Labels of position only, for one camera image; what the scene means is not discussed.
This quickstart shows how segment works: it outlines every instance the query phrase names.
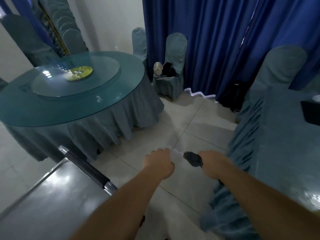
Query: round table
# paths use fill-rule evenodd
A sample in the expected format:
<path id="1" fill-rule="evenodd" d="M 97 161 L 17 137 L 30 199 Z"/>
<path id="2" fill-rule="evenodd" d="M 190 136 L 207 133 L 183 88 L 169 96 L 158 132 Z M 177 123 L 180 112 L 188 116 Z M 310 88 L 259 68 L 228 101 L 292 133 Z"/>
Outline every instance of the round table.
<path id="1" fill-rule="evenodd" d="M 108 60 L 112 59 L 116 62 L 110 65 Z M 57 67 L 81 66 L 92 67 L 92 74 L 82 80 L 68 81 L 66 89 L 57 80 L 46 84 L 46 89 L 52 87 L 61 92 L 58 96 L 46 90 L 41 94 L 48 96 L 34 92 L 33 82 L 39 76 L 48 75 Z M 107 150 L 111 143 L 117 144 L 120 135 L 131 139 L 134 126 L 149 127 L 157 123 L 163 108 L 142 61 L 113 51 L 85 52 L 62 58 L 56 64 L 36 67 L 0 92 L 0 120 L 38 161 L 47 157 L 60 161 L 63 158 L 57 150 L 60 144 L 80 157 L 94 160 L 97 149 Z"/>

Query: person's left hand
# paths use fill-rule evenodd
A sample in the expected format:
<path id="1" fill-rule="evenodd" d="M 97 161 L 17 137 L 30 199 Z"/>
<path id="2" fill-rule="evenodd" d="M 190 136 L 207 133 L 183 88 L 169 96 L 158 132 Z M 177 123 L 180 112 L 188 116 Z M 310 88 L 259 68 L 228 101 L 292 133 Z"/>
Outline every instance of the person's left hand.
<path id="1" fill-rule="evenodd" d="M 161 180 L 167 179 L 174 173 L 175 165 L 170 158 L 170 150 L 161 148 L 146 155 L 143 169 L 151 169 L 159 173 Z"/>

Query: metal cart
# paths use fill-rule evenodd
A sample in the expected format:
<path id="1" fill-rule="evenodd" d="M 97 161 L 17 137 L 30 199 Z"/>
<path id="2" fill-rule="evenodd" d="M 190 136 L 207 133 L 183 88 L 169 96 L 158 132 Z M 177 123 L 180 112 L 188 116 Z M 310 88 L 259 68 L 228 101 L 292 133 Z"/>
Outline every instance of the metal cart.
<path id="1" fill-rule="evenodd" d="M 59 150 L 65 158 L 0 214 L 0 239 L 68 239 L 117 190 L 88 162 Z"/>

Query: black handle grip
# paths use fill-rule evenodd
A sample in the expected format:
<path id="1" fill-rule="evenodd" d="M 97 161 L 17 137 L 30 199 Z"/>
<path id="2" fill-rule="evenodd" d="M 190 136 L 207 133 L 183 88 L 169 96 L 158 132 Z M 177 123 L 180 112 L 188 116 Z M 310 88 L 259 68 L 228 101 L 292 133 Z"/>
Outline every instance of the black handle grip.
<path id="1" fill-rule="evenodd" d="M 186 159 L 193 167 L 202 167 L 203 165 L 202 158 L 194 152 L 185 152 L 183 154 L 183 158 Z M 221 180 L 218 179 L 218 181 L 222 186 L 224 186 Z"/>
<path id="2" fill-rule="evenodd" d="M 72 151 L 68 151 L 65 157 L 69 159 L 74 165 L 76 165 L 81 171 L 83 171 L 88 177 L 90 177 L 96 184 L 104 189 L 107 182 L 110 181 L 109 178 L 104 176 L 95 167 L 93 167 L 87 161 L 80 159 Z"/>

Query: yellow object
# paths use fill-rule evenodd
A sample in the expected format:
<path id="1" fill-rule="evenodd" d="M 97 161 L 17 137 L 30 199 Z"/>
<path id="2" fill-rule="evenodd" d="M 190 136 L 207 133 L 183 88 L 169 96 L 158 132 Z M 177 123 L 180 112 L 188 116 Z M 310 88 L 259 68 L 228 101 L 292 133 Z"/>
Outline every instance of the yellow object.
<path id="1" fill-rule="evenodd" d="M 65 78 L 68 81 L 76 81 L 86 78 L 93 72 L 93 68 L 90 66 L 79 66 L 68 70 Z"/>

